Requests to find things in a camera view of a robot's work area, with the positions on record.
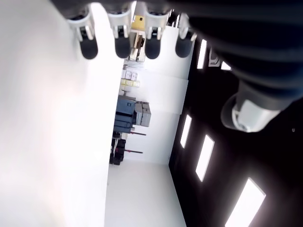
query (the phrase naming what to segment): black rubber fingertip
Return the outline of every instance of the black rubber fingertip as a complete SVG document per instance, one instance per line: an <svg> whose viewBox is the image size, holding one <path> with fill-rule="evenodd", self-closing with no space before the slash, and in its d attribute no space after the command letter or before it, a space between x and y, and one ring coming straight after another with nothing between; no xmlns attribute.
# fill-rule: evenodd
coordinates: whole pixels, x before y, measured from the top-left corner
<svg viewBox="0 0 303 227"><path fill-rule="evenodd" d="M190 41L189 38L181 39L178 36L176 42L176 54L180 58L186 58L187 56L189 56L192 46L193 46L193 42Z"/></svg>
<svg viewBox="0 0 303 227"><path fill-rule="evenodd" d="M222 110L221 110L221 122L222 124L229 129L238 130L232 121L232 109L236 105L236 97L237 94L234 94L231 96L226 103L224 104Z"/></svg>
<svg viewBox="0 0 303 227"><path fill-rule="evenodd" d="M127 58L131 54L131 42L129 38L119 37L115 39L115 49L119 58Z"/></svg>
<svg viewBox="0 0 303 227"><path fill-rule="evenodd" d="M83 57L88 60L94 59L98 54L96 37L93 40L84 38L83 41L80 42L80 47Z"/></svg>
<svg viewBox="0 0 303 227"><path fill-rule="evenodd" d="M149 59L156 59L160 54L161 41L157 40L156 37L146 39L145 43L145 55Z"/></svg>

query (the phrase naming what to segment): metal bracket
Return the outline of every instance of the metal bracket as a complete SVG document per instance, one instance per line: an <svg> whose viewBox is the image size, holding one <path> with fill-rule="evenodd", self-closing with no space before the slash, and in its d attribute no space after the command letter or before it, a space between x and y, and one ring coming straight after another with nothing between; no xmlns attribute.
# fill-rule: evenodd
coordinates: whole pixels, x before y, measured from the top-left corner
<svg viewBox="0 0 303 227"><path fill-rule="evenodd" d="M191 32L191 38L190 41L195 41L197 38L197 34L190 29L190 24L189 24L189 17L186 13L181 13L180 15L180 21L179 21L179 36L181 39L185 39L188 32Z"/></svg>
<svg viewBox="0 0 303 227"><path fill-rule="evenodd" d="M131 8L129 7L127 12L123 12L120 14L108 13L107 15L115 39L119 38L119 29L121 28L123 29L124 38L128 38L131 30L131 23L132 23Z"/></svg>
<svg viewBox="0 0 303 227"><path fill-rule="evenodd" d="M144 17L146 38L151 39L152 33L156 30L157 40L160 40L167 23L168 13L164 15L153 15L152 13L148 12L147 7L145 7Z"/></svg>
<svg viewBox="0 0 303 227"><path fill-rule="evenodd" d="M232 122L240 131L257 132L264 129L279 113L279 110L267 110L245 100L240 111L236 105L232 109Z"/></svg>
<svg viewBox="0 0 303 227"><path fill-rule="evenodd" d="M93 40L95 37L95 21L89 7L89 12L85 18L80 20L68 19L68 23L71 28L76 32L77 39L83 41L83 32L86 33L86 36L89 40Z"/></svg>

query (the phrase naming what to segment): ceiling light panel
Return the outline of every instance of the ceiling light panel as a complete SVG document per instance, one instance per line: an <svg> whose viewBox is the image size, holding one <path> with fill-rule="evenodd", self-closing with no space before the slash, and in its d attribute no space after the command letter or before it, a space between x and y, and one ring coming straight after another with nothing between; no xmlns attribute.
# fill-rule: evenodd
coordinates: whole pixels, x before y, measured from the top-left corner
<svg viewBox="0 0 303 227"><path fill-rule="evenodd" d="M207 41L203 39L200 47L197 69L203 69L204 59L206 55L206 46L207 46Z"/></svg>
<svg viewBox="0 0 303 227"><path fill-rule="evenodd" d="M251 178L248 178L225 227L249 227L265 196L265 193L256 183Z"/></svg>
<svg viewBox="0 0 303 227"><path fill-rule="evenodd" d="M228 64L226 64L225 62L222 62L221 69L222 70L232 70L231 67Z"/></svg>
<svg viewBox="0 0 303 227"><path fill-rule="evenodd" d="M191 124L191 117L189 115L187 115L186 119L185 119L185 123L184 123L182 136L181 136L181 141L180 141L183 148L185 148L185 144L186 144L190 124Z"/></svg>
<svg viewBox="0 0 303 227"><path fill-rule="evenodd" d="M208 135L206 135L204 142L203 142L198 165L196 168L196 173L201 182L204 179L204 176L205 176L205 173L207 170L207 166L209 163L209 159L210 159L210 156L212 155L213 147L214 147L214 141Z"/></svg>

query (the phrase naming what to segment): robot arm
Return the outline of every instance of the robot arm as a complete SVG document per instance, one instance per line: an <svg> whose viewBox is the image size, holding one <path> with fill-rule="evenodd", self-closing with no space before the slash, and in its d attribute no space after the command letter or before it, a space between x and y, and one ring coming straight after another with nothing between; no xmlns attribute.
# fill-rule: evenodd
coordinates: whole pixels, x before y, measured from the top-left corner
<svg viewBox="0 0 303 227"><path fill-rule="evenodd" d="M108 13L116 53L130 54L128 0L95 0ZM53 0L75 30L85 58L98 53L92 0ZM176 54L187 57L197 35L206 39L239 78L238 93L224 105L222 123L244 132L262 130L293 101L303 97L302 6L280 0L146 0L145 53L155 59L171 9L182 12Z"/></svg>

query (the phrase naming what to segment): fluorescent light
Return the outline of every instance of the fluorescent light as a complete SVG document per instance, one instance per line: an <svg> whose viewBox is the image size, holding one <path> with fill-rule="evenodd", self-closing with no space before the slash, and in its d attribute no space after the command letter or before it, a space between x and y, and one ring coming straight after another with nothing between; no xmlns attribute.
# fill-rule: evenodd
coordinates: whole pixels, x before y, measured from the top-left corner
<svg viewBox="0 0 303 227"><path fill-rule="evenodd" d="M205 54L206 54L206 45L207 45L207 41L205 39L203 39L201 42L201 47L200 47L197 69L203 69L204 58L205 58Z"/></svg>
<svg viewBox="0 0 303 227"><path fill-rule="evenodd" d="M228 64L226 64L225 62L222 62L221 69L222 70L232 70L231 67Z"/></svg>
<svg viewBox="0 0 303 227"><path fill-rule="evenodd" d="M208 166L208 162L209 162L210 156L212 155L213 147L214 147L214 141L208 135L206 135L203 146L202 146L198 165L196 168L196 173L201 182L204 179L206 169Z"/></svg>
<svg viewBox="0 0 303 227"><path fill-rule="evenodd" d="M180 141L183 148L185 148L190 123L191 123L191 117L187 115L186 119L185 119L185 124L184 124L184 128L183 128L182 136L181 136L181 141Z"/></svg>
<svg viewBox="0 0 303 227"><path fill-rule="evenodd" d="M239 200L225 227L248 227L259 210L265 193L248 178Z"/></svg>
<svg viewBox="0 0 303 227"><path fill-rule="evenodd" d="M180 20L180 14L177 16L177 20L176 20L176 27L178 27L179 20Z"/></svg>

